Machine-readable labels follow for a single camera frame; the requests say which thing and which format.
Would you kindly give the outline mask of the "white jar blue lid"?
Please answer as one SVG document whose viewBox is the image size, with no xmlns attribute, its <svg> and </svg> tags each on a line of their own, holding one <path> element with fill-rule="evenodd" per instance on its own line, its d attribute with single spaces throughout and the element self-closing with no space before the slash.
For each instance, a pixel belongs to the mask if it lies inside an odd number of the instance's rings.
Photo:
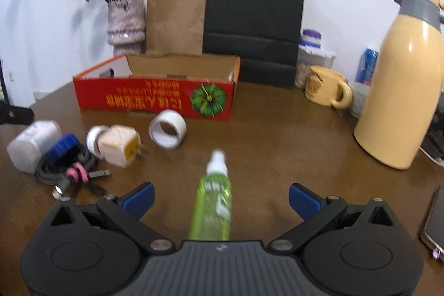
<svg viewBox="0 0 444 296">
<path fill-rule="evenodd" d="M 7 153 L 17 170 L 34 174 L 41 160 L 54 165 L 79 145 L 75 135 L 62 135 L 57 122 L 39 120 L 8 144 Z"/>
</svg>

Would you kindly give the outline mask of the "green spray bottle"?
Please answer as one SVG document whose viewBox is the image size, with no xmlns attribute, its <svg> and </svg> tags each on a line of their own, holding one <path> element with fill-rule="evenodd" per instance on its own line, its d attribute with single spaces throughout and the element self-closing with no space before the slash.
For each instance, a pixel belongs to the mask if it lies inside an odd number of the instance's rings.
<svg viewBox="0 0 444 296">
<path fill-rule="evenodd" d="M 198 185 L 188 239 L 228 241 L 232 199 L 226 155 L 223 150 L 214 150 Z"/>
</svg>

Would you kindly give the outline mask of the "smartphone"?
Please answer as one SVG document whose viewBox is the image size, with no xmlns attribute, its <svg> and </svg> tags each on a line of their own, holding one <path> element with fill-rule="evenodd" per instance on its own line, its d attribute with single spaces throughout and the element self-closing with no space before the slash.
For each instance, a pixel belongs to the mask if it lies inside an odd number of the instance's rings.
<svg viewBox="0 0 444 296">
<path fill-rule="evenodd" d="M 439 187 L 432 198 L 425 225 L 421 232 L 422 242 L 431 250 L 437 261 L 443 261 L 444 243 L 444 195 L 443 187 Z"/>
</svg>

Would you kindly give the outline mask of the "white round lid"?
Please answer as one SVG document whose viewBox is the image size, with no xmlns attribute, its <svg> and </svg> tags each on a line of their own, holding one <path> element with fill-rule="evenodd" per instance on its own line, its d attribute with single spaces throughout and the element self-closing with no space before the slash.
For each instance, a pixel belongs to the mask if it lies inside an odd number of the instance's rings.
<svg viewBox="0 0 444 296">
<path fill-rule="evenodd" d="M 108 126 L 105 125 L 95 125 L 87 133 L 86 136 L 86 147 L 98 159 L 103 159 L 102 154 L 99 150 L 98 140 L 99 137 L 108 130 Z"/>
</svg>

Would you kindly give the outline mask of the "white power adapter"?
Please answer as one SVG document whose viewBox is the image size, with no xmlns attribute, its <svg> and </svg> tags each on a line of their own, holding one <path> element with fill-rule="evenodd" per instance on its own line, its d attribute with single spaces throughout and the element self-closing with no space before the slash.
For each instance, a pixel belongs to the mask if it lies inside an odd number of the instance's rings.
<svg viewBox="0 0 444 296">
<path fill-rule="evenodd" d="M 123 125 L 113 125 L 97 140 L 99 152 L 107 163 L 127 168 L 141 150 L 141 138 L 137 130 Z"/>
</svg>

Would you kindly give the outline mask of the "white tape roll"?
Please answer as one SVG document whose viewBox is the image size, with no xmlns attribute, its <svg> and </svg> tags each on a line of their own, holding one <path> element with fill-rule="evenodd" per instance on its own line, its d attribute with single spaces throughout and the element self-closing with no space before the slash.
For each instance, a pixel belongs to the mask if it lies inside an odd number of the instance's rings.
<svg viewBox="0 0 444 296">
<path fill-rule="evenodd" d="M 148 134 L 156 145 L 166 150 L 177 149 L 187 134 L 187 124 L 175 110 L 164 110 L 150 123 Z"/>
</svg>

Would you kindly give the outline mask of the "cream thermos jug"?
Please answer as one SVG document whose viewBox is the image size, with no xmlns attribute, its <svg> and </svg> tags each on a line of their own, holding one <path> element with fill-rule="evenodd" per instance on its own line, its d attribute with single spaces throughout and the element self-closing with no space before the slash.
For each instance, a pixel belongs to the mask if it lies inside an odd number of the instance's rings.
<svg viewBox="0 0 444 296">
<path fill-rule="evenodd" d="M 400 9 L 379 50 L 356 142 L 384 165 L 409 168 L 443 89 L 440 0 L 394 0 Z"/>
</svg>

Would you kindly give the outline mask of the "white cup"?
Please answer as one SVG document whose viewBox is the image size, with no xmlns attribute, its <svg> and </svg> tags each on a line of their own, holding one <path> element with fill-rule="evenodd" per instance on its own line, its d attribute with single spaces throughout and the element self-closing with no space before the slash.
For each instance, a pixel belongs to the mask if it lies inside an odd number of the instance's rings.
<svg viewBox="0 0 444 296">
<path fill-rule="evenodd" d="M 349 110 L 355 118 L 359 119 L 367 99 L 367 94 L 370 91 L 370 86 L 354 81 L 350 82 L 349 86 L 353 94 L 353 102 Z"/>
</svg>

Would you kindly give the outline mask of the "yellow bear mug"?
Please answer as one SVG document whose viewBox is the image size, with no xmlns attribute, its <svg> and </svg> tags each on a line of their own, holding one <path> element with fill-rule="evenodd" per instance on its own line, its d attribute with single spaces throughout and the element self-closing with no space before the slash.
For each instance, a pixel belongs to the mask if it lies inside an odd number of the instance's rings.
<svg viewBox="0 0 444 296">
<path fill-rule="evenodd" d="M 317 65 L 310 68 L 304 94 L 315 104 L 339 110 L 349 108 L 353 102 L 353 93 L 345 77 Z"/>
</svg>

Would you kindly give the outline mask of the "blue soda can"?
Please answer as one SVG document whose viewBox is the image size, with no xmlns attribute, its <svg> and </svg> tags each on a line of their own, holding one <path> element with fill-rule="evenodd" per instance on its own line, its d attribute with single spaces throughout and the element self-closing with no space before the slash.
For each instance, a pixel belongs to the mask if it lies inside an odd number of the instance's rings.
<svg viewBox="0 0 444 296">
<path fill-rule="evenodd" d="M 354 81 L 369 86 L 377 63 L 379 53 L 375 50 L 366 49 L 360 57 L 357 73 Z"/>
</svg>

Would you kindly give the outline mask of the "brown paper bag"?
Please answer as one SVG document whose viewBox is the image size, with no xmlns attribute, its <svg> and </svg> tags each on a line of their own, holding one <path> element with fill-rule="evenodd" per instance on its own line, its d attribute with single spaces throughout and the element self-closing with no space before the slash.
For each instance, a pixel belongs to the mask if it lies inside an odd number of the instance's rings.
<svg viewBox="0 0 444 296">
<path fill-rule="evenodd" d="M 147 0 L 147 51 L 201 55 L 205 6 L 206 0 Z"/>
</svg>

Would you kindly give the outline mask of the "orange cardboard box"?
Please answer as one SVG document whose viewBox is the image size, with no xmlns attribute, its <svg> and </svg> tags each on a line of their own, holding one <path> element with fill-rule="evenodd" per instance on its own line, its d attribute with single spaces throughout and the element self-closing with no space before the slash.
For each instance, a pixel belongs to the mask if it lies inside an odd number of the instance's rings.
<svg viewBox="0 0 444 296">
<path fill-rule="evenodd" d="M 75 75 L 73 84 L 85 110 L 228 120 L 240 66 L 233 55 L 122 54 Z"/>
</svg>

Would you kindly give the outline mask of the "clear food container purple lid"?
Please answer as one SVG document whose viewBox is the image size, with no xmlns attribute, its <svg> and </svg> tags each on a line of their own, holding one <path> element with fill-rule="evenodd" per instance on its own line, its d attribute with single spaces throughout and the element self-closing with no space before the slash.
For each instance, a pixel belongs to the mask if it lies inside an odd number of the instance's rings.
<svg viewBox="0 0 444 296">
<path fill-rule="evenodd" d="M 322 35 L 314 29 L 304 29 L 299 40 L 294 86 L 305 88 L 313 65 L 332 68 L 336 54 L 321 46 Z"/>
</svg>

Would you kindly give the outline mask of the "black paper bag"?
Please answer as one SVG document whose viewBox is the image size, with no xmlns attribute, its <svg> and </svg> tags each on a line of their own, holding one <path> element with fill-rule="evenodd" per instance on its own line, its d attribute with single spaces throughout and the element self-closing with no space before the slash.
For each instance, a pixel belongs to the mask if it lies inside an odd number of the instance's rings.
<svg viewBox="0 0 444 296">
<path fill-rule="evenodd" d="M 207 0 L 203 52 L 237 55 L 242 81 L 292 87 L 304 0 Z"/>
</svg>

